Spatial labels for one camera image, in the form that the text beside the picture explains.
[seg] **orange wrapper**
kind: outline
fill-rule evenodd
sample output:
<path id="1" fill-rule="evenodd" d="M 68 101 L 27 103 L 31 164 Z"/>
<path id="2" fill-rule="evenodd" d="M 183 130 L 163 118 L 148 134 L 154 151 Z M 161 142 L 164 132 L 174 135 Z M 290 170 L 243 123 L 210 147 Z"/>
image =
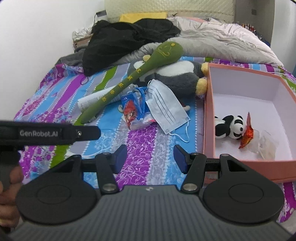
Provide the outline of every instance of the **orange wrapper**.
<path id="1" fill-rule="evenodd" d="M 253 139 L 253 137 L 254 137 L 254 130 L 251 127 L 251 117 L 250 117 L 250 112 L 248 112 L 247 128 L 246 128 L 246 132 L 242 136 L 241 144 L 239 146 L 239 149 L 244 148 L 246 145 L 248 145 L 249 142 Z"/>

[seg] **pink box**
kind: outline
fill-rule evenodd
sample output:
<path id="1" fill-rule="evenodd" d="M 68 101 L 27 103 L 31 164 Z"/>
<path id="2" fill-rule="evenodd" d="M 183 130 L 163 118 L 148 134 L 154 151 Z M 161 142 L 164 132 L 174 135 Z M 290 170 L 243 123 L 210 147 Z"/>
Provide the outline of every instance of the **pink box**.
<path id="1" fill-rule="evenodd" d="M 275 160 L 238 149 L 240 141 L 215 139 L 214 118 L 250 112 L 253 129 L 267 131 L 279 142 Z M 209 64 L 205 101 L 204 154 L 218 158 L 228 153 L 276 182 L 296 180 L 296 96 L 274 74 L 221 64 Z"/>

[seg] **yellow pillow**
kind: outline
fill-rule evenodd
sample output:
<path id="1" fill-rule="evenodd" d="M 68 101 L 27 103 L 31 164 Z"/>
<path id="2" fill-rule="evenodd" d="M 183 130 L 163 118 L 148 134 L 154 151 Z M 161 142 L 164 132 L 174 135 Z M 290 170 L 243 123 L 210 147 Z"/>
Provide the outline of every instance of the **yellow pillow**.
<path id="1" fill-rule="evenodd" d="M 134 23 L 143 18 L 166 19 L 166 12 L 127 13 L 120 16 L 120 22 Z"/>

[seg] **cream padded headboard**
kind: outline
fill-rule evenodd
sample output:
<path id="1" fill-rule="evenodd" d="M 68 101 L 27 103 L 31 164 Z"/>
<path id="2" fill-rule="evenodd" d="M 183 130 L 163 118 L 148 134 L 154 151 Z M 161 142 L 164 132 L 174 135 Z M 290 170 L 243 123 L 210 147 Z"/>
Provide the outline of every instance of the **cream padded headboard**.
<path id="1" fill-rule="evenodd" d="M 108 20 L 118 22 L 122 14 L 137 12 L 194 13 L 234 22 L 235 0 L 105 0 Z"/>

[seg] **white surgical mask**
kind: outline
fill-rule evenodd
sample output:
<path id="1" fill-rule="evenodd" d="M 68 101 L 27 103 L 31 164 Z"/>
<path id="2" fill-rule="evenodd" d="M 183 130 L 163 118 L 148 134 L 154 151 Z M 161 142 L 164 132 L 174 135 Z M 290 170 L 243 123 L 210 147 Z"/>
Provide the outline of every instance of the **white surgical mask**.
<path id="1" fill-rule="evenodd" d="M 187 122 L 186 134 L 188 137 L 187 127 L 190 120 L 170 88 L 159 80 L 153 79 L 148 84 L 145 98 L 153 118 L 160 125 L 164 133 L 176 135 L 182 141 L 188 142 L 183 140 L 179 135 L 170 133 Z"/>

